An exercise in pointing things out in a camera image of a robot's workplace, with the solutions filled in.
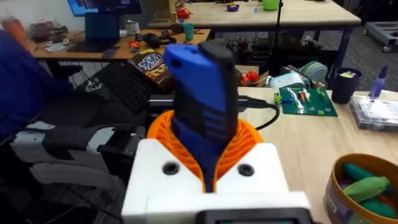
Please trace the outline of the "white orange right gripper right finger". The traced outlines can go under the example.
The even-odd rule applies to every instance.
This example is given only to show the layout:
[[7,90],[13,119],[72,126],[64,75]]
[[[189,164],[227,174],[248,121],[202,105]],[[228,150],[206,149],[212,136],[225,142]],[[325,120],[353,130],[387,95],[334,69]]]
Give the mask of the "white orange right gripper right finger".
[[287,192],[277,148],[264,142],[247,121],[239,119],[236,134],[215,167],[216,193]]

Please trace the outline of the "white orange right gripper left finger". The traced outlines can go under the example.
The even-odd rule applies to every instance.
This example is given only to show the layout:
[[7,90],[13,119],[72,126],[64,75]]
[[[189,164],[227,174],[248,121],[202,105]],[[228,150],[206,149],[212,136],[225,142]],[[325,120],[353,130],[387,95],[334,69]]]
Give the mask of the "white orange right gripper left finger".
[[173,114],[161,114],[139,142],[123,218],[191,218],[205,209],[203,174],[173,134]]

